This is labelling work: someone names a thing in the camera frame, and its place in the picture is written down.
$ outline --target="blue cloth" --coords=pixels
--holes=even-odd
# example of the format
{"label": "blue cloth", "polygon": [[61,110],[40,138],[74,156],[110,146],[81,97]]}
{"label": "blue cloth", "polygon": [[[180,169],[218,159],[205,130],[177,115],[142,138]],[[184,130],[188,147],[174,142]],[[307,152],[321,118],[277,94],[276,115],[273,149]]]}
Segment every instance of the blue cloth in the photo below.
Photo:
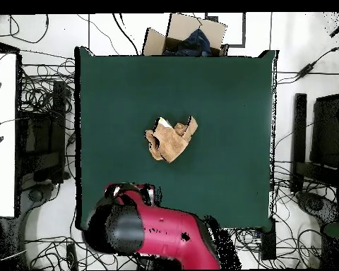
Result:
{"label": "blue cloth", "polygon": [[210,42],[201,29],[191,33],[183,42],[177,45],[177,49],[166,49],[164,56],[212,56]]}

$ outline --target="power cable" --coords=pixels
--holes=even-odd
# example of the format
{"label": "power cable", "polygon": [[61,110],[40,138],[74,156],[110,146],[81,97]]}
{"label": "power cable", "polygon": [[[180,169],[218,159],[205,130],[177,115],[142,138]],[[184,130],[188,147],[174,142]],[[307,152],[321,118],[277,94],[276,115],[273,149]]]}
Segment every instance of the power cable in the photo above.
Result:
{"label": "power cable", "polygon": [[136,45],[132,42],[132,40],[129,38],[129,36],[123,31],[123,29],[121,28],[121,26],[119,25],[115,14],[113,13],[113,19],[115,21],[115,23],[117,24],[118,28],[121,30],[121,32],[124,34],[124,36],[127,38],[127,40],[133,45],[134,49],[136,50],[136,54],[138,55],[138,50],[136,48]]}
{"label": "power cable", "polygon": [[120,54],[116,51],[116,49],[114,48],[113,43],[112,43],[112,39],[111,39],[108,35],[106,35],[103,31],[101,31],[101,29],[99,29],[98,26],[96,26],[96,24],[94,24],[94,22],[92,22],[91,20],[86,20],[85,18],[82,18],[82,17],[81,17],[80,15],[78,15],[78,14],[77,14],[77,16],[78,16],[79,18],[81,18],[82,20],[86,21],[86,22],[92,23],[92,24],[94,25],[94,27],[96,27],[97,30],[98,30],[100,33],[102,33],[103,35],[105,35],[106,37],[108,37],[108,38],[109,38],[109,41],[110,41],[110,44],[112,45],[112,48],[113,48],[114,52],[116,52],[117,55],[120,55]]}

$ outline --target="box flap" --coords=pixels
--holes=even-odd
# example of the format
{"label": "box flap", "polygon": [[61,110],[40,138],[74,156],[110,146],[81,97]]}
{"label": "box flap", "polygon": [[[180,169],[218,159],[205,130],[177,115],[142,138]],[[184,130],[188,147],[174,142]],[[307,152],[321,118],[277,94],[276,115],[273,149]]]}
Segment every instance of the box flap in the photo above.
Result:
{"label": "box flap", "polygon": [[198,29],[199,26],[210,41],[210,47],[220,49],[223,35],[226,31],[226,25],[210,20],[172,13],[169,17],[167,37],[176,40],[185,40],[193,31]]}
{"label": "box flap", "polygon": [[166,38],[152,28],[147,28],[145,34],[143,55],[162,55]]}

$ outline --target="black monitor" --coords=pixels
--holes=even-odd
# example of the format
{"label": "black monitor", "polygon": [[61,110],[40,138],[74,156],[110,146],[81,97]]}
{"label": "black monitor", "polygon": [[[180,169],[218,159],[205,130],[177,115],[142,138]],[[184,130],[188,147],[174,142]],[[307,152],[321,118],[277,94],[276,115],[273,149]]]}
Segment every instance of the black monitor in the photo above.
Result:
{"label": "black monitor", "polygon": [[316,99],[310,160],[339,167],[339,94]]}

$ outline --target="power adapter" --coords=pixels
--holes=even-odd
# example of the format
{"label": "power adapter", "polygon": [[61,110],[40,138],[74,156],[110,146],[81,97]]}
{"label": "power adapter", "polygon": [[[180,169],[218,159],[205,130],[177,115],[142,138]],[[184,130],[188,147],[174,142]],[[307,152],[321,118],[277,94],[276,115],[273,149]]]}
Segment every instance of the power adapter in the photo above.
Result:
{"label": "power adapter", "polygon": [[76,256],[76,245],[69,243],[66,246],[66,262],[70,271],[79,271],[78,269],[78,258]]}

